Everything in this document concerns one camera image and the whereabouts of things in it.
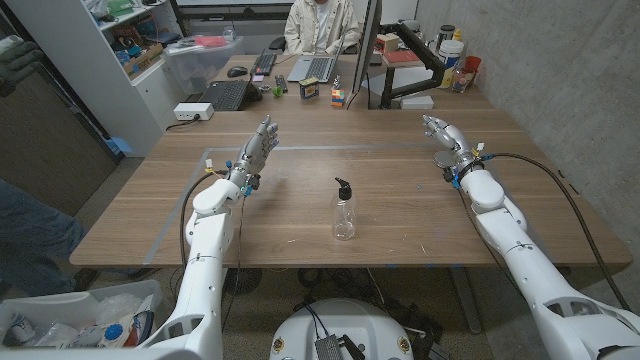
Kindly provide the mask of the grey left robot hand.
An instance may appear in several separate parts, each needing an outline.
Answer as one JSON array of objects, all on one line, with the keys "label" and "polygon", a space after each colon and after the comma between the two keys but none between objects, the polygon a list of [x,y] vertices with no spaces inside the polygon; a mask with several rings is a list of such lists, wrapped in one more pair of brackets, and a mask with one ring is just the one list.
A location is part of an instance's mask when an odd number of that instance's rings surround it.
[{"label": "grey left robot hand", "polygon": [[269,153],[278,145],[278,124],[266,115],[256,132],[241,147],[227,179],[242,188],[264,168]]}]

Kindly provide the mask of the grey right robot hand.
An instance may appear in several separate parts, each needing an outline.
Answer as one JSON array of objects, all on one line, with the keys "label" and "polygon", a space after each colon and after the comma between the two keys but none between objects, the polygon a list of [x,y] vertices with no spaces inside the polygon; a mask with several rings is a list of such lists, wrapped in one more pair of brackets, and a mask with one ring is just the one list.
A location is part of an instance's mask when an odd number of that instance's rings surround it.
[{"label": "grey right robot hand", "polygon": [[427,128],[426,135],[435,138],[445,148],[445,151],[434,155],[434,163],[438,167],[455,168],[461,174],[484,168],[477,156],[472,154],[472,147],[456,126],[429,115],[423,116],[423,124]]}]

